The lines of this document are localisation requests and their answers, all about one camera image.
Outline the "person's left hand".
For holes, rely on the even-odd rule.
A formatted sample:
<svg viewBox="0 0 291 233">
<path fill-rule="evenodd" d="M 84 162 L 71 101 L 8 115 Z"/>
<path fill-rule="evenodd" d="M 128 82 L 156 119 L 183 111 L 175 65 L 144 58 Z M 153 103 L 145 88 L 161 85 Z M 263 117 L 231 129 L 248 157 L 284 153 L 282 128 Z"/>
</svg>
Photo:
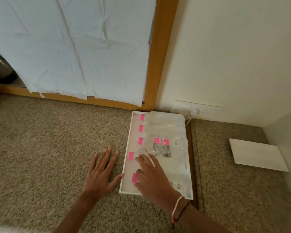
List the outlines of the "person's left hand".
<svg viewBox="0 0 291 233">
<path fill-rule="evenodd" d="M 109 194 L 113 189 L 109 189 L 109 177 L 116 163 L 119 152 L 116 151 L 111 160 L 107 162 L 105 169 L 101 168 L 101 155 L 97 155 L 96 166 L 91 173 L 87 173 L 82 193 L 91 193 L 100 200 Z"/>
</svg>

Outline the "person's right hand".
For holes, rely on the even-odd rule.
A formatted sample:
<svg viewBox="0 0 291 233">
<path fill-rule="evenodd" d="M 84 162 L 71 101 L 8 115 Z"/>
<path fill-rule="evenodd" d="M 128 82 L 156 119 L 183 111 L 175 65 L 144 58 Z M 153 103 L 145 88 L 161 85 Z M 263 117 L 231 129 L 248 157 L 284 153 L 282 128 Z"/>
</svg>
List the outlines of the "person's right hand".
<svg viewBox="0 0 291 233">
<path fill-rule="evenodd" d="M 181 196 L 181 194 L 172 188 L 159 162 L 158 167 L 150 168 L 140 158 L 140 155 L 135 160 L 144 172 L 144 183 L 137 184 L 135 187 L 141 192 L 144 198 L 151 201 L 169 215 L 169 201 L 176 196 Z"/>
</svg>

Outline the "person's left forearm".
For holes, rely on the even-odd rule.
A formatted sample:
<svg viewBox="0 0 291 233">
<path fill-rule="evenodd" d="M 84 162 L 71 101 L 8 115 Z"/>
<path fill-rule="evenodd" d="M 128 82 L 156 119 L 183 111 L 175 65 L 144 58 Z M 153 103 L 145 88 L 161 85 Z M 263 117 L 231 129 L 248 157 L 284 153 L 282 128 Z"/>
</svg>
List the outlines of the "person's left forearm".
<svg viewBox="0 0 291 233">
<path fill-rule="evenodd" d="M 98 200 L 94 194 L 82 193 L 53 233 L 78 233 L 86 216 Z"/>
</svg>

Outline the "person's right forearm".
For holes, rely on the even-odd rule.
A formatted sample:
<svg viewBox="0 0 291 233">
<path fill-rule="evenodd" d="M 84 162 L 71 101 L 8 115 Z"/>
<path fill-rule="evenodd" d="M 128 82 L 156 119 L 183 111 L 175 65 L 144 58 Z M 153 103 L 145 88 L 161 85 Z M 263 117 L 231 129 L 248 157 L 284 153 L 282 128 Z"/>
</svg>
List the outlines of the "person's right forearm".
<svg viewBox="0 0 291 233">
<path fill-rule="evenodd" d="M 183 196 L 176 196 L 169 201 L 168 213 L 172 224 L 181 226 L 187 233 L 232 233 L 196 209 Z"/>
</svg>

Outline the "white rectangular tray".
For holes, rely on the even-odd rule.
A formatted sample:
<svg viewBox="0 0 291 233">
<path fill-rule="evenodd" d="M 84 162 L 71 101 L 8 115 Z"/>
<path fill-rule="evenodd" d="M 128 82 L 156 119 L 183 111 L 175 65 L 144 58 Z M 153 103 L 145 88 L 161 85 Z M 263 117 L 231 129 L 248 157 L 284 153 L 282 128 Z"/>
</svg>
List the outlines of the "white rectangular tray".
<svg viewBox="0 0 291 233">
<path fill-rule="evenodd" d="M 139 163 L 135 160 L 137 156 L 140 154 L 148 155 L 144 151 L 144 145 L 138 144 L 138 138 L 144 137 L 143 132 L 139 132 L 139 125 L 150 125 L 148 122 L 141 121 L 140 115 L 141 114 L 147 114 L 146 112 L 140 112 L 140 111 L 133 111 L 132 117 L 131 117 L 131 123 L 130 123 L 130 129 L 128 134 L 128 142 L 126 147 L 126 153 L 124 157 L 124 164 L 123 164 L 123 173 L 125 174 L 124 178 L 122 179 L 120 183 L 120 189 L 119 193 L 121 194 L 133 194 L 133 195 L 141 195 L 140 191 L 137 190 L 137 188 L 134 186 L 134 183 L 132 183 L 132 175 L 133 173 L 136 173 L 137 169 L 140 169 Z M 129 152 L 134 152 L 134 159 L 129 160 L 128 154 Z M 186 175 L 189 177 L 192 185 L 191 180 L 191 171 L 190 171 L 190 161 L 189 161 L 189 143 L 188 143 L 188 149 L 187 149 L 187 173 Z"/>
</svg>

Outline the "clear bottle with black label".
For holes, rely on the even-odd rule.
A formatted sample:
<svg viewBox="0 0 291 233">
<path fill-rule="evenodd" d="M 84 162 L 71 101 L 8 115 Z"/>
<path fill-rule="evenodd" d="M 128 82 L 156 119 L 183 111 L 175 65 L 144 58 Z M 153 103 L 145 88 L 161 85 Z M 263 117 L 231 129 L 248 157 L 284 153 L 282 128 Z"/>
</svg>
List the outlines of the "clear bottle with black label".
<svg viewBox="0 0 291 233">
<path fill-rule="evenodd" d="M 187 149 L 179 146 L 153 145 L 144 147 L 146 154 L 153 154 L 166 173 L 186 175 Z"/>
</svg>

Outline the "clear bottle with pink label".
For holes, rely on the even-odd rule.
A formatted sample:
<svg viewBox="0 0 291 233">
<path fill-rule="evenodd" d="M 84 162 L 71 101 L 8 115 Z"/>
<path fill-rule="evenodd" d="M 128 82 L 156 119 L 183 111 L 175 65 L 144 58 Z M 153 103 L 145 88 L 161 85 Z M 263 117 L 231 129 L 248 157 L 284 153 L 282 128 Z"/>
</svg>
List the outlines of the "clear bottle with pink label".
<svg viewBox="0 0 291 233">
<path fill-rule="evenodd" d="M 154 153 L 166 151 L 184 152 L 188 149 L 188 140 L 184 126 L 145 125 L 143 145 Z"/>
</svg>

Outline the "clear bottle with barcode sticker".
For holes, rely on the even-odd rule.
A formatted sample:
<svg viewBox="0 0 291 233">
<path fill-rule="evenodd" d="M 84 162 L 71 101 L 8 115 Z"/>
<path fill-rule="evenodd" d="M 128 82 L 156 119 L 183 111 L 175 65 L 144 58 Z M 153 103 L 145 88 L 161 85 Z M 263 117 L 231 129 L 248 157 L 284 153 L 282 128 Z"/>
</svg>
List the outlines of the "clear bottle with barcode sticker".
<svg viewBox="0 0 291 233">
<path fill-rule="evenodd" d="M 180 192 L 186 199 L 193 199 L 192 185 L 187 175 L 178 173 L 166 173 L 166 176 L 172 188 Z"/>
</svg>

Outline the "clear unlabelled plastic bottle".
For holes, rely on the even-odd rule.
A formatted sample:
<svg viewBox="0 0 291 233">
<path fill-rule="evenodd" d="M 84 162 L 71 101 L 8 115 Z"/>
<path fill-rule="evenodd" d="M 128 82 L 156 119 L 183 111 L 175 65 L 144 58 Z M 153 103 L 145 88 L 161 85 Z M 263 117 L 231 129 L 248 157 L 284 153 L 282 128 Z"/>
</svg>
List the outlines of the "clear unlabelled plastic bottle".
<svg viewBox="0 0 291 233">
<path fill-rule="evenodd" d="M 145 115 L 145 121 L 151 125 L 167 127 L 185 126 L 185 117 L 181 114 L 152 111 Z"/>
</svg>

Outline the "white flat board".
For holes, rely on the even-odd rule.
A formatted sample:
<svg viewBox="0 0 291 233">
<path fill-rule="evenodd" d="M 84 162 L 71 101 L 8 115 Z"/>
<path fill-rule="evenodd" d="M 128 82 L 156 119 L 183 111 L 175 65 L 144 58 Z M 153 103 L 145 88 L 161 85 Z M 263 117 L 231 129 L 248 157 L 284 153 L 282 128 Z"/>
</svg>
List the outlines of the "white flat board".
<svg viewBox="0 0 291 233">
<path fill-rule="evenodd" d="M 277 146 L 238 139 L 229 142 L 236 164 L 289 172 Z"/>
</svg>

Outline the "metal waste bin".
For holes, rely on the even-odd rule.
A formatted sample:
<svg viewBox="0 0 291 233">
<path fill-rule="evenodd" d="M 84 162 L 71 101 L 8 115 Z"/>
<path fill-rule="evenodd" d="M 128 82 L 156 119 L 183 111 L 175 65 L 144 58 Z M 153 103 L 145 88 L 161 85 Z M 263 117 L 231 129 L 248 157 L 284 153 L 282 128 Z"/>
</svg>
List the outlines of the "metal waste bin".
<svg viewBox="0 0 291 233">
<path fill-rule="evenodd" d="M 18 78 L 11 65 L 0 55 L 0 83 L 11 84 Z"/>
</svg>

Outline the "white wall socket plate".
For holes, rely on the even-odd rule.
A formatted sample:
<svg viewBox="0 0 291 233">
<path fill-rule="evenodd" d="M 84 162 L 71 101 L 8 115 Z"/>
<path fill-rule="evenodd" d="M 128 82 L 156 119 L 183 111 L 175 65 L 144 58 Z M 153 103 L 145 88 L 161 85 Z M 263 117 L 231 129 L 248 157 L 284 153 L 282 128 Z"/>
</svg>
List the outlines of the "white wall socket plate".
<svg viewBox="0 0 291 233">
<path fill-rule="evenodd" d="M 199 116 L 192 118 L 190 117 L 190 111 L 195 108 L 199 109 Z M 185 117 L 185 120 L 202 119 L 213 121 L 215 117 L 221 112 L 221 110 L 222 107 L 219 106 L 176 100 L 171 107 L 170 113 L 182 114 Z"/>
</svg>

